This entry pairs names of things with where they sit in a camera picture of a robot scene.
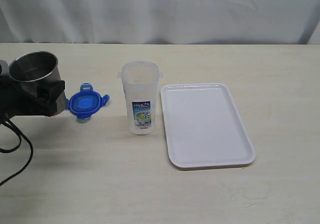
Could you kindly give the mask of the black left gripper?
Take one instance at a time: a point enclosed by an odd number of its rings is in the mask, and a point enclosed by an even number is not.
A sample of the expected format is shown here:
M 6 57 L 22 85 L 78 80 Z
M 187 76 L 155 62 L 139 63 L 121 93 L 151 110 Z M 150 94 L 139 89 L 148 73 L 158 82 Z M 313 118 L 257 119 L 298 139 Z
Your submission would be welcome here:
M 65 81 L 45 82 L 27 91 L 21 82 L 9 76 L 0 77 L 0 115 L 46 116 L 60 114 L 66 108 Z

